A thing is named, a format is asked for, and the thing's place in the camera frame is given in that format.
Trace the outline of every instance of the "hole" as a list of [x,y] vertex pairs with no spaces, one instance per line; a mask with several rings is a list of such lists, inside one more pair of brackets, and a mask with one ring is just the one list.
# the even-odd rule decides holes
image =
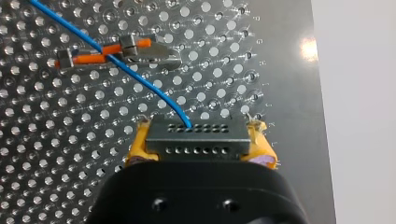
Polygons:
[[219,54],[219,49],[216,48],[216,47],[213,47],[213,48],[211,48],[211,49],[209,50],[209,54],[210,54],[212,57],[215,57],[215,56],[217,56],[217,55]]
[[107,138],[111,138],[114,136],[114,131],[112,129],[107,129],[105,135]]
[[114,0],[113,5],[114,7],[122,7],[123,1],[122,0]]
[[65,44],[65,43],[68,43],[70,41],[70,36],[67,35],[67,34],[61,34],[60,39],[61,39],[62,43]]
[[122,107],[120,107],[120,114],[122,115],[122,116],[126,116],[126,115],[128,115],[128,108],[126,107],[126,106],[122,106]]
[[149,19],[146,16],[141,16],[139,18],[139,24],[142,26],[146,26],[149,23]]
[[76,7],[76,8],[73,10],[73,14],[75,15],[75,17],[80,18],[80,17],[81,17],[81,11],[82,11],[81,8]]
[[93,141],[96,138],[96,134],[95,133],[87,133],[87,139],[88,141]]
[[186,97],[184,97],[184,96],[179,96],[179,97],[177,97],[177,103],[178,103],[179,105],[184,105],[184,104],[186,104]]
[[215,68],[215,70],[213,70],[213,76],[214,77],[221,77],[222,75],[222,70],[219,68]]
[[134,129],[131,126],[125,126],[124,127],[124,132],[126,134],[131,134],[134,131]]
[[194,81],[200,81],[200,80],[202,79],[202,74],[199,73],[199,72],[195,72],[195,73],[192,75],[192,79],[194,79]]
[[114,172],[115,172],[115,173],[118,172],[118,171],[120,171],[120,170],[122,170],[122,166],[116,166],[116,167],[114,167]]
[[194,31],[193,30],[186,30],[186,32],[184,33],[184,36],[186,36],[187,39],[192,39],[194,37]]
[[96,13],[101,12],[102,11],[102,4],[95,3],[95,5],[93,5],[93,11],[95,11]]
[[99,169],[96,170],[96,175],[98,175],[100,177],[104,176],[105,174],[106,174],[106,172],[102,168],[99,168]]
[[100,117],[101,117],[102,119],[108,119],[109,116],[110,116],[110,113],[109,113],[107,110],[102,110],[102,111],[100,112]]
[[119,151],[116,148],[111,148],[110,149],[110,155],[112,156],[117,156],[119,154]]
[[239,204],[232,199],[224,201],[222,206],[227,212],[230,213],[237,212],[240,209]]
[[35,18],[35,24],[37,26],[43,26],[44,25],[44,18],[42,18],[42,17]]
[[229,30],[233,30],[233,29],[235,29],[235,27],[236,27],[236,21],[228,21],[227,22],[227,28]]
[[201,119],[209,119],[209,118],[210,118],[209,113],[204,112],[204,113],[201,114]]
[[162,11],[162,12],[160,12],[159,17],[160,17],[161,21],[168,21],[169,14],[167,12],[165,12],[165,11]]
[[187,8],[187,7],[182,7],[182,8],[180,9],[180,15],[181,15],[182,17],[188,17],[188,16],[190,15],[190,9]]
[[212,5],[210,5],[210,3],[208,2],[203,2],[201,5],[201,9],[203,12],[208,12],[210,8],[212,8]]
[[164,100],[159,100],[157,106],[160,109],[164,109],[166,108],[166,102]]
[[119,27],[120,27],[120,30],[126,30],[128,28],[128,22],[127,21],[120,21],[119,22]]
[[164,198],[157,198],[152,203],[151,208],[156,212],[162,212],[163,210],[166,209],[166,206],[167,206],[167,202]]
[[216,29],[213,25],[207,25],[205,28],[205,31],[208,35],[213,35],[215,33]]
[[105,98],[105,93],[102,92],[102,91],[97,91],[95,93],[95,98],[98,99],[98,100],[103,100],[103,98]]
[[116,96],[122,96],[123,95],[123,88],[116,87],[116,89],[114,89],[114,93],[116,94]]
[[79,95],[77,95],[76,100],[77,100],[77,102],[78,102],[79,104],[82,104],[82,103],[85,102],[86,97],[85,97],[85,95],[83,95],[83,94],[79,94]]
[[44,37],[44,38],[41,40],[41,45],[42,45],[44,48],[49,47],[49,46],[50,46],[50,40],[49,40],[48,38]]
[[164,38],[165,43],[170,44],[173,42],[173,36],[170,34],[166,34],[163,38]]
[[140,104],[137,109],[140,112],[146,112],[148,110],[148,106],[146,104]]
[[100,158],[100,152],[98,150],[95,150],[92,152],[92,157],[97,160]]
[[99,33],[100,33],[101,35],[105,35],[105,34],[107,34],[107,32],[108,32],[108,28],[107,28],[107,26],[104,25],[104,24],[100,25],[99,28],[98,28],[98,30],[99,30]]
[[190,58],[190,60],[192,60],[192,61],[197,60],[197,58],[198,58],[198,53],[197,53],[196,51],[191,51],[190,54],[189,54],[189,58]]
[[244,86],[244,85],[240,85],[238,87],[237,91],[238,91],[239,94],[243,94],[243,93],[245,93],[247,91],[247,87]]
[[230,46],[230,50],[232,52],[237,52],[239,50],[239,44],[238,43],[232,43]]
[[200,154],[201,153],[201,148],[200,147],[195,147],[194,148],[194,153],[195,154]]
[[242,107],[241,107],[242,114],[248,113],[249,110],[250,110],[250,107],[248,107],[248,105],[242,105]]
[[199,92],[199,93],[197,94],[197,100],[198,100],[198,101],[202,102],[202,101],[205,100],[205,98],[206,98],[206,95],[205,95],[203,92]]
[[230,7],[233,5],[233,0],[223,0],[223,5],[225,7]]
[[177,85],[177,86],[180,85],[182,81],[183,81],[183,79],[181,79],[180,76],[175,76],[175,77],[173,78],[173,83],[174,83],[175,85]]
[[228,110],[228,109],[222,109],[221,112],[220,112],[220,115],[221,115],[223,118],[227,118],[227,117],[230,116],[230,110]]

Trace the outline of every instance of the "screw hole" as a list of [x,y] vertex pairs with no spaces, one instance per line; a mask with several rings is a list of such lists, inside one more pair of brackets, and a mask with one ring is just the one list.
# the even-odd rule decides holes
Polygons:
[[222,154],[228,154],[229,152],[230,152],[230,149],[227,148],[227,147],[224,147],[224,148],[221,150],[221,153],[222,153]]
[[161,212],[166,209],[166,200],[163,198],[155,199],[152,203],[152,210]]
[[196,148],[194,149],[194,153],[195,153],[195,154],[200,154],[200,153],[201,153],[201,148],[200,148],[200,147],[196,147]]
[[223,208],[230,213],[237,212],[240,209],[239,204],[231,199],[224,201],[222,205]]
[[209,152],[210,152],[210,148],[208,147],[204,148],[204,154],[209,154]]

